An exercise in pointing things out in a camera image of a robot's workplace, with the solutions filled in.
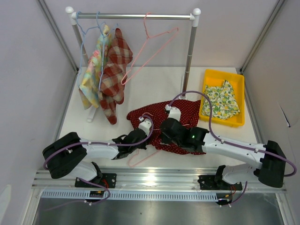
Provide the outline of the red polka dot skirt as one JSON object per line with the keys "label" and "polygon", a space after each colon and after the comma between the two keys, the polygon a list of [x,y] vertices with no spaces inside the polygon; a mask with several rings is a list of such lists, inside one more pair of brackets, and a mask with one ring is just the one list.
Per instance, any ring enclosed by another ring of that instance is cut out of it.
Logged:
{"label": "red polka dot skirt", "polygon": [[154,103],[139,109],[130,111],[127,114],[133,128],[140,124],[139,118],[142,115],[150,116],[154,123],[154,130],[149,139],[149,144],[157,150],[179,155],[204,155],[200,144],[199,129],[196,128],[199,121],[199,110],[201,101],[176,100],[173,107],[180,111],[180,119],[169,118],[165,106],[170,101]]}

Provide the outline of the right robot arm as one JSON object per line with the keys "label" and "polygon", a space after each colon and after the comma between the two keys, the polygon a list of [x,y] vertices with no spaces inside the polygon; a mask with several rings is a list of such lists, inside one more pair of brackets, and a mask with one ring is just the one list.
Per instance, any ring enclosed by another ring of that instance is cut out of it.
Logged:
{"label": "right robot arm", "polygon": [[285,155],[276,142],[266,145],[239,142],[222,138],[201,128],[186,128],[173,118],[160,125],[162,142],[174,143],[189,153],[208,153],[241,161],[240,165],[221,165],[213,176],[214,190],[229,190],[233,185],[246,181],[260,181],[262,184],[281,188],[285,174]]}

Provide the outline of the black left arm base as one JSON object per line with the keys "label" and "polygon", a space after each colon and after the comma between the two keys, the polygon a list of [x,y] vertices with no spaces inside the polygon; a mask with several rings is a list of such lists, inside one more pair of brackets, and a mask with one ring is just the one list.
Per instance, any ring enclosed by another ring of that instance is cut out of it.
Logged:
{"label": "black left arm base", "polygon": [[[115,188],[117,181],[116,173],[103,173],[102,175],[97,175],[90,182],[93,184],[101,185],[105,188]],[[83,182],[79,178],[75,181],[76,188],[96,188],[95,185]]]}

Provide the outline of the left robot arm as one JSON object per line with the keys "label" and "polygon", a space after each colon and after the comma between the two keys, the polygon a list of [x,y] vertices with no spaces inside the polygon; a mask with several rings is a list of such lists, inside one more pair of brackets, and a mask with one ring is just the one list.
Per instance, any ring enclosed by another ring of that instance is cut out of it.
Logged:
{"label": "left robot arm", "polygon": [[102,176],[97,164],[88,163],[86,159],[126,158],[138,148],[145,149],[150,134],[150,131],[136,128],[127,135],[107,142],[91,142],[80,138],[76,132],[70,132],[43,150],[43,167],[50,172],[53,179],[70,175],[85,180],[90,187],[95,188],[101,184]]}

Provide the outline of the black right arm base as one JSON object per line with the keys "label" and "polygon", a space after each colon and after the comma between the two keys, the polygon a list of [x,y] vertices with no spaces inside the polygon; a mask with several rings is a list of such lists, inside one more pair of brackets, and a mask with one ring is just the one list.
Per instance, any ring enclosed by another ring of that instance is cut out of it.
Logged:
{"label": "black right arm base", "polygon": [[201,190],[242,190],[241,183],[229,184],[215,175],[200,175],[197,182]]}

